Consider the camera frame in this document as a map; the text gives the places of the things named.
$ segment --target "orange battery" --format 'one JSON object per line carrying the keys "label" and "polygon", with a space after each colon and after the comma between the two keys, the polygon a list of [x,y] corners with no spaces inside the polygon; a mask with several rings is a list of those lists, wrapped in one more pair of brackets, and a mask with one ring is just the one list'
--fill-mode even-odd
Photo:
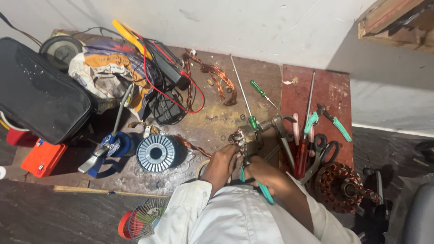
{"label": "orange battery", "polygon": [[21,168],[39,178],[49,176],[67,148],[65,144],[51,145],[38,139]]}

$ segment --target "wooden shelf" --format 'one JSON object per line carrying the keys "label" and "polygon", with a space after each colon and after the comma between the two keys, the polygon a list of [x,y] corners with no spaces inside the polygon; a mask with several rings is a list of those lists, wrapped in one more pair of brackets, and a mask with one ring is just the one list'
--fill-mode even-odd
{"label": "wooden shelf", "polygon": [[434,53],[434,11],[425,10],[406,27],[389,30],[390,25],[412,9],[421,8],[429,1],[378,0],[359,18],[360,40],[399,46]]}

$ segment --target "red screwdriver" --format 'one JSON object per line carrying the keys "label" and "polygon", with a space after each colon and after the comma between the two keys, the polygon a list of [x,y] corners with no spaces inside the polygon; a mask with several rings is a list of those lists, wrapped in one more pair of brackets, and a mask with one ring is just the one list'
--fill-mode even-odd
{"label": "red screwdriver", "polygon": [[[310,86],[310,94],[309,94],[309,102],[307,104],[307,113],[306,113],[306,119],[304,123],[307,123],[307,119],[309,118],[310,113],[310,102],[312,100],[312,91],[313,91],[313,82],[315,81],[315,70],[313,70],[313,76],[312,76],[312,84]],[[294,171],[294,177],[297,179],[301,179],[304,177],[304,174],[306,173],[306,162],[307,162],[307,155],[309,154],[308,146],[309,141],[306,139],[307,134],[305,133],[303,136],[303,139],[300,139],[299,142],[299,148],[297,152],[296,157],[296,168]]]}

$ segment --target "fan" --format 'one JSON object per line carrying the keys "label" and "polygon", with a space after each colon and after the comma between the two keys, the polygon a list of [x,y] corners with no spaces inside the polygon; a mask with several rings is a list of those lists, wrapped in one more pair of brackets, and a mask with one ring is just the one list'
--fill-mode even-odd
{"label": "fan", "polygon": [[119,235],[138,241],[153,234],[168,203],[168,198],[145,198],[133,211],[122,217],[118,226]]}

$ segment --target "yellow tool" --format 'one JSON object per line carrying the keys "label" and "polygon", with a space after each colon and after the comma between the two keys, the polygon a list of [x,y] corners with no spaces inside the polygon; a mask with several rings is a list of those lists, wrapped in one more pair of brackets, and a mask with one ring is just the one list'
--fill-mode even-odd
{"label": "yellow tool", "polygon": [[[128,27],[121,24],[119,21],[114,19],[112,21],[113,26],[118,30],[118,32],[130,41],[134,46],[138,48],[141,54],[145,55],[145,49],[143,48],[143,42],[141,39]],[[146,57],[152,60],[152,55],[148,50],[146,50]]]}

